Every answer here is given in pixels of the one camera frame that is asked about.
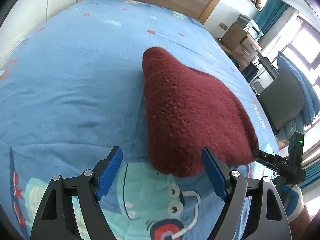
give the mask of drawer handle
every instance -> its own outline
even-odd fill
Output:
[[[245,54],[248,54],[250,56],[250,52],[247,52],[245,49],[243,49],[243,51],[245,52]]]

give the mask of metal screw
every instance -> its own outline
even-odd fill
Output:
[[[240,176],[240,172],[239,171],[231,171],[231,175],[234,177],[239,177]]]
[[[86,170],[85,172],[84,172],[84,175],[85,176],[91,176],[93,174],[93,171],[92,170]]]
[[[264,182],[269,183],[271,179],[268,176],[263,177]]]
[[[54,180],[54,181],[57,181],[57,180],[59,180],[60,179],[60,175],[54,175],[53,177],[52,177],[52,180]]]

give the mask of wall outlet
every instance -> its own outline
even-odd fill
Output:
[[[227,25],[225,25],[224,23],[220,23],[219,27],[221,27],[222,29],[224,29],[225,31],[229,28]]]

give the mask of brown sleeve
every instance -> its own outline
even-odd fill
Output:
[[[311,219],[305,205],[302,212],[291,222],[289,222],[292,240],[297,240],[299,236],[307,229]]]

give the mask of bed sheet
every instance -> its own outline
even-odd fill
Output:
[[[100,205],[118,239],[158,240],[184,227],[180,239],[208,237],[224,203],[207,175],[175,178],[148,162],[141,62],[152,46],[224,82],[244,105],[260,149],[278,153],[249,84],[199,22],[132,0],[86,0],[43,23],[0,71],[0,203],[25,239],[51,177],[78,176],[115,145],[124,161]],[[273,176],[256,162],[234,168]],[[235,239],[249,206],[247,198]],[[76,198],[74,208],[87,240]]]

